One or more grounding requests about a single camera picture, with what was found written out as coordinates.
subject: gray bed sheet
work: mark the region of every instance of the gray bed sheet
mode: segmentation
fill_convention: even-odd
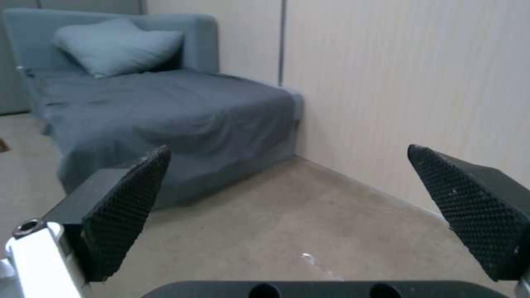
[[[162,187],[178,189],[258,157],[288,138],[295,120],[291,94],[237,77],[183,69],[100,80],[32,76],[45,132],[63,154],[58,176],[67,193],[97,169],[163,144],[172,161]]]

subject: wall panel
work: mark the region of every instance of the wall panel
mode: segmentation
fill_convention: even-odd
[[[213,15],[221,72],[278,82],[281,0],[147,0],[147,10]]]
[[[529,14],[524,0],[289,0],[299,154],[433,211],[410,143],[530,187]]]

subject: textured gripper pad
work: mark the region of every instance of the textured gripper pad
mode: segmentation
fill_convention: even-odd
[[[516,280],[530,260],[530,192],[499,170],[411,145],[409,160],[451,229],[491,279]]]
[[[160,189],[171,155],[163,146],[135,164],[82,219],[81,239],[89,261],[83,263],[92,282],[114,274],[143,229]]]

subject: sofa backrest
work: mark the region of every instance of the sofa backrest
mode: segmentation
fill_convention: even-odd
[[[184,32],[184,44],[168,63],[170,68],[191,68],[209,73],[219,71],[217,23],[209,15],[123,15],[31,8],[4,10],[5,27],[15,61],[25,69],[67,71],[79,68],[71,58],[52,45],[55,31],[66,25],[98,23],[117,17],[127,17],[144,30]]]

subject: screw hole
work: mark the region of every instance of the screw hole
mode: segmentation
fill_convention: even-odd
[[[39,223],[39,221],[37,221],[37,220],[27,221],[27,222],[25,222],[25,223],[23,223],[23,224],[21,224],[19,226],[19,231],[21,231],[21,232],[31,231],[31,229],[36,227],[38,223]]]
[[[375,284],[370,289],[370,298],[402,298],[402,296],[390,285]]]
[[[268,284],[260,284],[250,290],[249,298],[280,298],[280,292]]]

